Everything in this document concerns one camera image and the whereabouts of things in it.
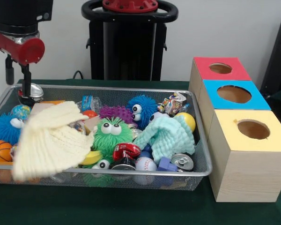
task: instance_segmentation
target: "red box lid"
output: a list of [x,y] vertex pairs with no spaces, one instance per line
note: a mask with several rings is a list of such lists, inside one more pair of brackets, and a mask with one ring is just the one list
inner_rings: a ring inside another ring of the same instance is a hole
[[250,81],[238,58],[194,58],[202,80]]

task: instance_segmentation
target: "blue box lid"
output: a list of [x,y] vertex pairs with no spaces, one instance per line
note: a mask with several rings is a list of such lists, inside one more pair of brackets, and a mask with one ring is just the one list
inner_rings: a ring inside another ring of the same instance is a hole
[[252,81],[204,80],[215,109],[271,110]]

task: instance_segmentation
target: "yellow ball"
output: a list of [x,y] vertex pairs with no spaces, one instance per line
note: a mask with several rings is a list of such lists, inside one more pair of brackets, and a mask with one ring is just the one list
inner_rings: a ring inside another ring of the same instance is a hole
[[186,112],[180,112],[176,116],[184,116],[184,120],[185,120],[186,124],[190,127],[192,132],[195,130],[195,128],[196,128],[196,121],[192,117],[192,115],[190,115],[190,114],[188,114]]

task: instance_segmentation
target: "red soda can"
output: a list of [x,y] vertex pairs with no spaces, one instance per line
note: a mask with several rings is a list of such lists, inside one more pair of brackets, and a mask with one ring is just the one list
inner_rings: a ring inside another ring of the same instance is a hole
[[141,149],[133,143],[117,144],[113,151],[113,160],[118,161],[121,158],[127,157],[133,159],[141,154]]

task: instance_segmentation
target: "white wall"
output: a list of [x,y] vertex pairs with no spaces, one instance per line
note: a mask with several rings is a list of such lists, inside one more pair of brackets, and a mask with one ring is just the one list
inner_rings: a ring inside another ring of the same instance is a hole
[[[281,0],[168,0],[179,18],[167,24],[168,51],[162,80],[189,81],[194,56],[239,57],[260,86],[281,22]],[[75,70],[90,78],[88,21],[81,16],[86,0],[54,0],[52,21],[39,25],[46,52],[31,66],[36,79],[67,79]],[[0,95],[6,88],[0,52]],[[15,80],[22,78],[15,65]]]

